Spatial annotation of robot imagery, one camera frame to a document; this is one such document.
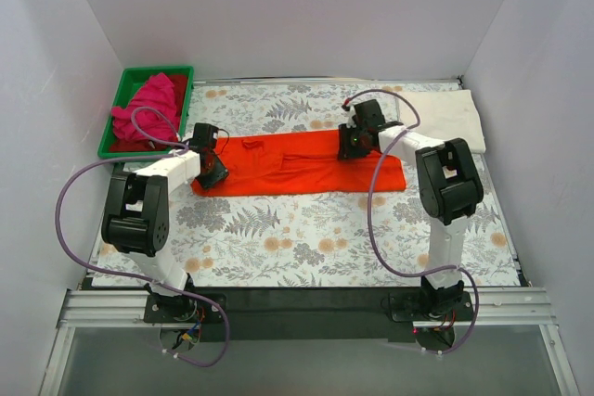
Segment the orange t shirt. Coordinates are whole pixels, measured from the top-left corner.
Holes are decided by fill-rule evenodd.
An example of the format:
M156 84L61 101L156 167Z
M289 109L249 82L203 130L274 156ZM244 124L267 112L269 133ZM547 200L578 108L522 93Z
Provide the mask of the orange t shirt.
M202 197L307 195L367 192L380 155L339 160L336 130L232 137L220 159L228 177L210 189L191 184Z

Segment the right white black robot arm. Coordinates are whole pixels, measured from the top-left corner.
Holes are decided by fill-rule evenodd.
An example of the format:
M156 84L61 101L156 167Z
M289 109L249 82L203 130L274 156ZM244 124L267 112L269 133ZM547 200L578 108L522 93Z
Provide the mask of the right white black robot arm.
M420 280L420 311L431 319L441 319L462 303L463 278L472 280L461 267L461 256L469 219L484 199L484 187L465 140L419 134L419 113L409 100L396 93L391 95L408 107L414 121L386 121L377 100L354 102L366 93L350 96L342 104L348 122L339 126L338 159L363 159L373 152L380 155L370 180L368 200L373 198L382 165L389 157L416 169L420 203L430 218L425 269L404 273L388 264L376 242L372 210L367 210L368 235L381 266L393 275Z

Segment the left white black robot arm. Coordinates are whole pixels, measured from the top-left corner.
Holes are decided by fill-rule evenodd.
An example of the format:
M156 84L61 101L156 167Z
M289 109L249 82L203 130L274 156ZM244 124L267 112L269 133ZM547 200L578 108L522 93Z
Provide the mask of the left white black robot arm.
M169 195L192 180L206 191L225 181L228 169L215 153L221 131L199 122L184 154L158 160L136 172L117 172L110 179L102 238L149 279L146 289L156 308L179 322L193 319L200 305L188 293L193 288L191 278L166 246Z

